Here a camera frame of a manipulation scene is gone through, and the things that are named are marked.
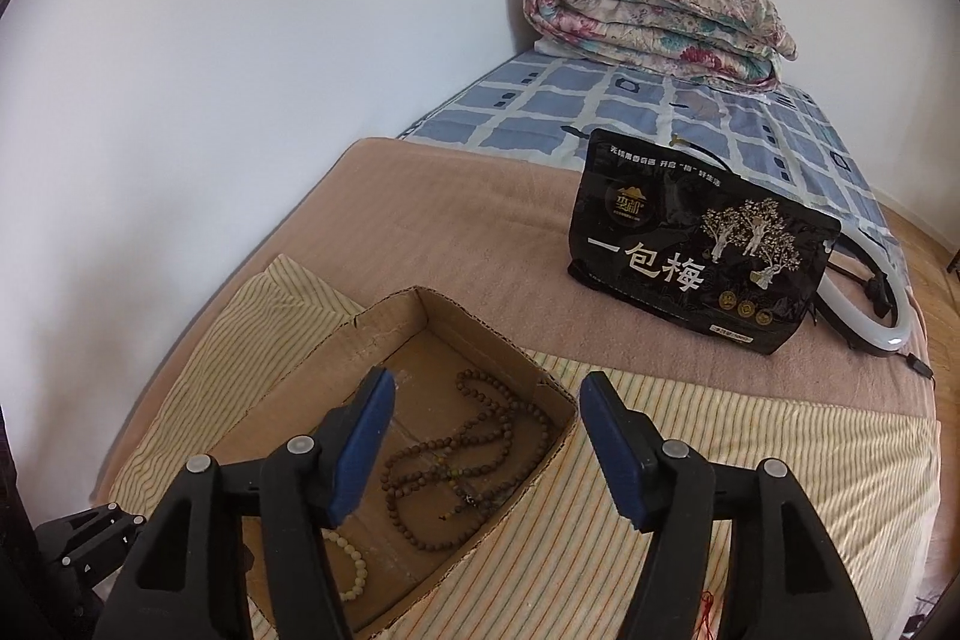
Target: baseboard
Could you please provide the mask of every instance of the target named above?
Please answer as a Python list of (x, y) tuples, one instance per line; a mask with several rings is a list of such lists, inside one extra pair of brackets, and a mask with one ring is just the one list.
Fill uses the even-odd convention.
[(885, 194), (883, 191), (877, 191), (877, 189), (872, 189), (874, 196), (877, 196), (877, 201), (880, 202), (884, 207), (889, 207), (895, 213), (897, 213), (901, 218), (906, 218), (910, 223), (913, 223), (920, 231), (923, 231), (930, 239), (935, 239), (936, 242), (942, 244), (942, 246), (949, 250), (953, 254), (956, 247), (954, 245), (956, 242), (951, 242), (947, 237), (944, 237), (942, 233), (937, 231), (933, 226), (926, 222), (920, 215), (917, 215), (909, 207), (900, 204), (899, 201), (894, 199), (890, 194)]

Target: cardboard box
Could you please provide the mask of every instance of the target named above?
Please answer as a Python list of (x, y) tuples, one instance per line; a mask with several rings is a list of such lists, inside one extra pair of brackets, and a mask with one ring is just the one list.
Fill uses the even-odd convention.
[[(385, 365), (394, 373), (397, 403), (361, 504), (339, 528), (362, 552), (368, 566), (363, 595), (344, 605), (347, 622), (358, 638), (373, 637), (386, 629), (437, 587), (536, 480), (572, 433), (576, 419), (573, 398), (506, 338), (440, 293), (413, 287), (388, 296), (335, 330), (227, 433), (212, 456), (222, 464), (263, 458), (290, 437), (312, 432), (328, 410), (349, 399), (373, 365)], [(452, 552), (419, 551), (391, 524), (380, 475), (393, 453), (419, 441), (450, 437), (464, 421), (483, 410), (455, 387), (457, 373), (464, 369), (488, 372), (521, 400), (536, 404), (550, 419), (552, 440), (539, 466), (466, 544)], [(496, 397), (494, 391), (482, 390)], [(518, 415), (514, 431), (515, 445), (507, 461), (491, 475), (471, 477), (470, 490), (483, 490), (512, 477), (523, 461), (529, 461), (541, 430), (529, 415)], [(499, 447), (499, 442), (493, 442), (457, 451), (450, 462), (472, 465), (491, 461)], [(418, 458), (422, 466), (405, 459), (395, 467), (395, 474), (425, 469), (433, 463), (426, 455)], [(440, 519), (457, 501), (445, 483), (431, 485), (402, 500), (402, 517), (426, 540), (453, 539), (476, 520), (473, 513)], [(253, 553), (248, 590), (271, 619), (259, 519), (245, 519), (244, 541)], [(337, 584), (346, 591), (352, 586), (352, 562), (335, 548), (328, 547), (328, 557)]]

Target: silver screw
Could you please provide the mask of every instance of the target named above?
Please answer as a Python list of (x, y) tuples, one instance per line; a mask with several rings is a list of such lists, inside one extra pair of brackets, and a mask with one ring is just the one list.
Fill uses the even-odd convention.
[(786, 464), (780, 461), (779, 458), (768, 458), (767, 461), (763, 463), (763, 471), (770, 477), (786, 477), (788, 472)]
[(313, 437), (309, 437), (308, 434), (300, 434), (287, 443), (287, 450), (294, 453), (295, 456), (301, 456), (303, 453), (310, 453), (313, 446)]
[(690, 455), (690, 446), (679, 439), (664, 440), (664, 456), (686, 458)]
[(206, 453), (200, 453), (200, 456), (190, 456), (186, 459), (186, 471), (199, 475), (200, 472), (206, 472), (211, 463), (212, 459)]

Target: floral comforter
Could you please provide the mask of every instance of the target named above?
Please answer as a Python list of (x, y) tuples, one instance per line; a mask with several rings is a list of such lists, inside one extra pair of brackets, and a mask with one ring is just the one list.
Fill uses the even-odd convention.
[(775, 90), (779, 59), (797, 57), (770, 0), (523, 0), (523, 11), (580, 57), (721, 90)]

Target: wooden floor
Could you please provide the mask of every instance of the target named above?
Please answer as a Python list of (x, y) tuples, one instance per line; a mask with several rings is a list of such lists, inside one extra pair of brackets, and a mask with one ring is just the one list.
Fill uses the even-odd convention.
[(904, 246), (910, 282), (928, 330), (940, 421), (941, 504), (918, 600), (934, 602), (960, 571), (960, 281), (947, 274), (947, 250), (905, 218), (884, 210)]

